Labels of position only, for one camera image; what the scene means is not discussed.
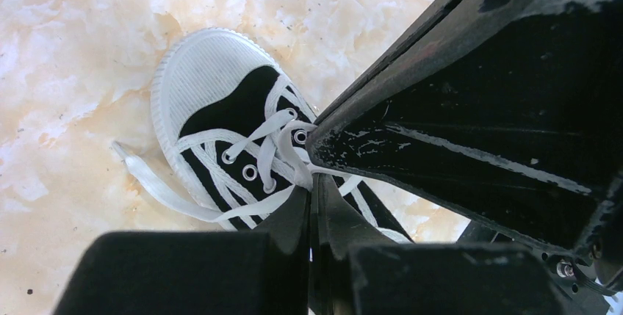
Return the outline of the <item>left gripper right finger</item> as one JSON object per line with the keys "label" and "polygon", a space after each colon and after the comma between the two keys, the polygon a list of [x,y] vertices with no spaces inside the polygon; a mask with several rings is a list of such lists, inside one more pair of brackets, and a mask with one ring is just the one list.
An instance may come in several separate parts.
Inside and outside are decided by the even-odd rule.
{"label": "left gripper right finger", "polygon": [[530,251],[510,243],[399,244],[371,226],[329,175],[313,178],[317,314],[563,314]]}

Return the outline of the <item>black white sneaker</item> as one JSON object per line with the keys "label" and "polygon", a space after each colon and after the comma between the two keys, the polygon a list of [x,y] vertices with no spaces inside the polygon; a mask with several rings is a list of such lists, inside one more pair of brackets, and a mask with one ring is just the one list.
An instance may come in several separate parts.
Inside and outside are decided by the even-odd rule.
{"label": "black white sneaker", "polygon": [[186,197],[144,158],[112,146],[147,193],[173,211],[228,231],[253,230],[322,173],[378,232],[411,241],[361,176],[311,162],[306,141],[316,114],[278,63],[240,33],[202,29],[170,48],[151,84],[151,117]]}

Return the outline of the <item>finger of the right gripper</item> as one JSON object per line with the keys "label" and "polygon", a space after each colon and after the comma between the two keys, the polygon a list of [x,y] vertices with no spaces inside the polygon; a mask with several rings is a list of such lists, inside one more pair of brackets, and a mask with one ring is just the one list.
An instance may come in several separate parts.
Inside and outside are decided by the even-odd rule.
{"label": "finger of the right gripper", "polygon": [[587,253],[622,210],[622,0],[435,0],[306,149],[526,244]]}

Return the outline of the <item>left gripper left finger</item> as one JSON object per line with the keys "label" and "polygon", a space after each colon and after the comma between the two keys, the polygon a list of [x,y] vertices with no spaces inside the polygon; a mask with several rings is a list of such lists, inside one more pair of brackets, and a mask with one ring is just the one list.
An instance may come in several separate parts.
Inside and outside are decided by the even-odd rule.
{"label": "left gripper left finger", "polygon": [[78,263],[56,314],[306,314],[309,193],[251,231],[111,232]]}

